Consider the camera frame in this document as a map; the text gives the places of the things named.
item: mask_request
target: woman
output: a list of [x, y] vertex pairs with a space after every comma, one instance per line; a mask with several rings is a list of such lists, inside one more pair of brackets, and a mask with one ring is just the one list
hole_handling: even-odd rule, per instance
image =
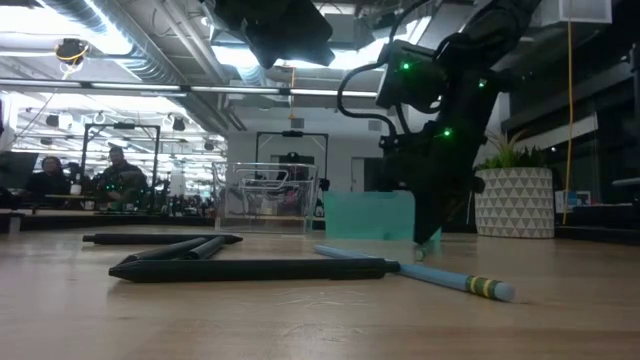
[[32, 198], [44, 199], [45, 195], [69, 195], [71, 184], [62, 172], [62, 163], [55, 156], [42, 160], [42, 172], [32, 174], [25, 190]]

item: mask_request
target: man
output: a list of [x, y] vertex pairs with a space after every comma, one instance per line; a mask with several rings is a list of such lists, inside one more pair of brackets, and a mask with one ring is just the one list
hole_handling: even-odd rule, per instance
[[62, 172], [60, 159], [47, 156], [42, 160], [42, 172], [32, 174], [25, 190], [34, 200], [42, 201], [45, 195], [69, 195], [69, 180]]
[[112, 165], [102, 174], [98, 190], [106, 192], [112, 209], [120, 210], [124, 204], [135, 203], [141, 190], [147, 187], [147, 178], [139, 167], [125, 160], [121, 147], [112, 147], [109, 159]]

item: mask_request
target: clear acrylic container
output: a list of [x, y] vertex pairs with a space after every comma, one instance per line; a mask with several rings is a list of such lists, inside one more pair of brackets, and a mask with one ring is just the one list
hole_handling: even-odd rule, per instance
[[214, 163], [216, 230], [306, 234], [318, 168], [307, 164]]

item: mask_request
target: geometric patterned pot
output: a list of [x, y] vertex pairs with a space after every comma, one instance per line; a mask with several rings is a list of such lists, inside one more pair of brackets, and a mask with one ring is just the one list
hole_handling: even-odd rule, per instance
[[485, 182], [475, 195], [478, 234], [550, 239], [554, 235], [551, 170], [488, 169], [476, 172]]

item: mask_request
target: wooden table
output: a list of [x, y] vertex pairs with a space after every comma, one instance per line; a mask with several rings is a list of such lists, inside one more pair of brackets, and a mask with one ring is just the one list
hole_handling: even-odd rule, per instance
[[[193, 229], [0, 237], [2, 360], [635, 360], [640, 353], [638, 247], [445, 234], [426, 262], [512, 283], [518, 303], [505, 304], [393, 275], [132, 284], [107, 269], [146, 247], [80, 240], [123, 231]], [[317, 242], [246, 236], [220, 258], [317, 257]]]

